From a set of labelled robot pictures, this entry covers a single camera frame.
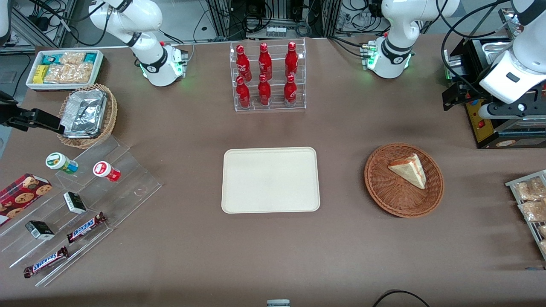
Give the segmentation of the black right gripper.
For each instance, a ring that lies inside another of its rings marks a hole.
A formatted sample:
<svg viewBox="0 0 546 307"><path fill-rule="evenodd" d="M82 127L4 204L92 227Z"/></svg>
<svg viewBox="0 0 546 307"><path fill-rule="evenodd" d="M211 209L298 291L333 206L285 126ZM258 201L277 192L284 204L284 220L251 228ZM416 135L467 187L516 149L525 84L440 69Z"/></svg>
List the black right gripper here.
<svg viewBox="0 0 546 307"><path fill-rule="evenodd" d="M18 102L4 91L0 92L0 124L6 127L43 128L61 132L61 119L40 109L26 110L18 107Z"/></svg>

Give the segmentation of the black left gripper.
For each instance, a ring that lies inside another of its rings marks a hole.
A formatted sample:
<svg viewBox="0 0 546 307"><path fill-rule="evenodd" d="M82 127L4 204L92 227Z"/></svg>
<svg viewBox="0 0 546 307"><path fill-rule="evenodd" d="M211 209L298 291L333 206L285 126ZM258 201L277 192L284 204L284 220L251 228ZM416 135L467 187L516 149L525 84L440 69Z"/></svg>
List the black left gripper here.
<svg viewBox="0 0 546 307"><path fill-rule="evenodd" d="M442 93L442 106L444 111L448 111L451 107L457 104L481 107L491 102L492 97L489 95L489 93L482 93L478 90L473 90L463 81L458 81L457 84L452 84Z"/></svg>

